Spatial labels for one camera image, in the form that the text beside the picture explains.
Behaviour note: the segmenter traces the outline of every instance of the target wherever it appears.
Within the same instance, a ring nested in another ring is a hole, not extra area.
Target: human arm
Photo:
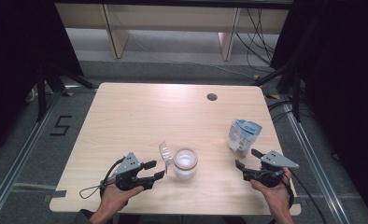
[[[285,176],[283,181],[286,184],[290,183],[291,172],[288,168],[283,168]],[[292,224],[290,209],[289,209],[289,193],[286,187],[280,183],[274,188],[268,188],[257,180],[250,180],[251,187],[262,193],[266,202],[268,203],[271,215],[275,218],[276,222],[279,224]]]
[[[143,191],[142,186],[131,190],[122,191],[114,184],[108,185],[103,193],[99,208],[91,216],[90,222],[93,224],[107,223],[118,211],[120,211],[130,198]]]

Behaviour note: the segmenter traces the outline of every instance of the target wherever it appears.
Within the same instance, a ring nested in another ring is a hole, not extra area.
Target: metal frame
[[[287,101],[289,100],[289,98],[283,94],[281,95],[281,100]],[[284,105],[284,109],[286,112],[292,111],[292,107],[290,105]],[[347,212],[345,211],[344,206],[336,195],[329,178],[324,173],[323,167],[321,166],[318,157],[306,136],[301,122],[298,122],[292,113],[289,113],[288,116],[291,127],[301,144],[309,166],[313,174],[315,175],[321,192],[323,193],[324,198],[326,199],[326,202],[329,205],[330,210],[332,211],[335,221],[337,223],[350,223]]]
[[[314,7],[318,0],[55,0],[54,3],[291,9],[294,7]]]
[[[50,118],[50,112],[58,102],[60,95],[60,92],[55,92],[52,94],[52,97],[48,103],[48,110],[46,110],[45,116],[35,123],[35,127],[33,128],[26,142],[24,143],[24,146],[21,148],[19,155],[13,162],[4,180],[0,183],[0,210],[7,200],[7,197],[11,192],[13,185],[21,174],[24,165],[32,154],[33,148],[35,147],[39,136],[42,134],[42,131],[44,130],[45,125]]]

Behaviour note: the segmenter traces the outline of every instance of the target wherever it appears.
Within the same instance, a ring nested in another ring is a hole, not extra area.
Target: wire
[[[260,71],[260,72],[266,72],[266,73],[272,73],[272,72],[269,72],[269,71],[265,71],[265,70],[261,70],[261,69],[258,69],[258,68],[255,68],[253,66],[251,66],[250,62],[248,61],[248,66],[254,70],[257,70],[257,71]]]
[[[265,60],[260,54],[258,54],[256,51],[254,51],[253,49],[250,48],[250,46],[248,46],[240,37],[240,35],[238,33],[236,33],[236,36],[239,38],[239,40],[243,43],[243,45],[245,45],[245,47],[250,50],[253,54],[255,54],[257,57],[259,57],[263,62],[265,62],[266,64],[270,64],[267,60]]]
[[[274,173],[274,172],[269,171],[269,170],[260,170],[259,172],[257,172],[257,173],[255,173],[255,174],[254,174],[254,177],[255,177],[256,179],[258,179],[258,178],[262,177],[263,175],[273,174],[273,173]]]
[[[274,108],[278,107],[279,105],[284,105],[284,104],[288,104],[291,102],[292,100],[287,100],[287,101],[280,101],[280,102],[268,105],[269,112],[271,112]]]
[[[309,193],[309,191],[306,189],[306,187],[304,186],[303,182],[300,180],[300,178],[298,178],[298,176],[289,168],[291,174],[295,177],[295,179],[298,181],[298,183],[301,185],[301,187],[304,189],[304,191],[306,192],[306,194],[309,196],[310,201],[312,201],[313,205],[315,205],[316,209],[318,210],[318,213],[320,214],[321,219],[323,220],[323,223],[327,223],[326,218],[324,217],[324,215],[321,213],[320,208],[318,207],[318,205],[316,204],[315,200],[313,199],[312,195]]]
[[[90,195],[88,196],[83,196],[82,195],[82,192],[85,191],[85,190],[88,190],[88,189],[95,189]],[[93,187],[90,187],[90,188],[85,188],[85,189],[82,189],[80,192],[79,192],[79,196],[82,198],[82,199],[89,199],[97,190],[100,189],[100,185],[98,186],[93,186]]]
[[[290,181],[289,177],[286,174],[283,174],[283,175],[286,177],[287,180]]]
[[[273,117],[273,118],[272,118],[272,122],[273,122],[273,123],[277,122],[278,120],[282,119],[283,117],[285,117],[286,115],[288,115],[288,114],[289,114],[289,113],[291,113],[291,112],[292,112],[292,110],[290,110],[290,111],[286,111],[286,112],[281,113],[281,114],[279,114],[279,115],[276,115],[275,117]]]
[[[143,50],[146,51],[146,53],[153,59],[157,60],[157,61],[160,61],[160,62],[169,62],[169,63],[189,63],[189,64],[198,64],[198,65],[201,65],[201,66],[207,66],[207,67],[213,67],[213,68],[218,68],[219,70],[222,70],[224,72],[228,72],[228,73],[233,73],[233,74],[237,74],[237,75],[242,75],[242,76],[245,76],[245,77],[249,77],[251,79],[254,79],[254,77],[252,77],[251,75],[248,75],[248,74],[245,74],[245,73],[240,73],[240,72],[235,72],[235,71],[231,71],[231,70],[228,70],[228,69],[225,69],[225,68],[222,68],[222,67],[219,67],[219,66],[216,66],[216,65],[213,65],[213,64],[203,64],[203,63],[196,63],[196,62],[186,62],[186,61],[182,61],[182,62],[179,62],[179,61],[174,61],[174,60],[170,60],[170,59],[160,59],[160,58],[157,58],[155,56],[153,56],[152,54],[149,53],[149,50],[144,47],[143,45],[141,45],[137,39],[131,35],[131,38],[134,40],[134,42]]]
[[[250,45],[251,45],[252,43],[254,43],[254,44],[255,44],[256,46],[258,46],[259,48],[264,49],[264,50],[265,50],[266,55],[268,56],[269,61],[272,61],[271,52],[273,53],[275,50],[274,50],[272,47],[270,47],[269,45],[267,45],[267,44],[265,43],[265,39],[263,38],[262,23],[261,23],[262,9],[259,9],[259,10],[258,10],[258,12],[259,12],[258,19],[259,19],[259,20],[258,20],[258,22],[257,22],[257,25],[255,24],[255,22],[254,22],[253,18],[251,17],[251,15],[250,15],[250,11],[249,11],[248,9],[247,9],[247,12],[248,12],[248,17],[250,18],[251,23],[253,24],[253,27],[254,27],[254,31],[255,31],[255,34],[253,35],[253,37],[252,37],[252,38],[248,35],[248,37],[251,39]],[[259,46],[258,44],[256,44],[256,43],[254,42],[254,37],[255,37],[255,35],[257,35],[257,36],[259,37],[259,39],[260,39],[260,40],[261,40],[261,42],[263,43],[264,47],[261,47],[261,46]]]
[[[307,114],[304,114],[304,113],[301,113],[301,112],[300,112],[300,114],[303,115],[303,116],[305,116],[305,117],[307,117],[307,118],[310,118],[310,119],[314,119],[315,118],[315,115],[314,114],[307,115]]]

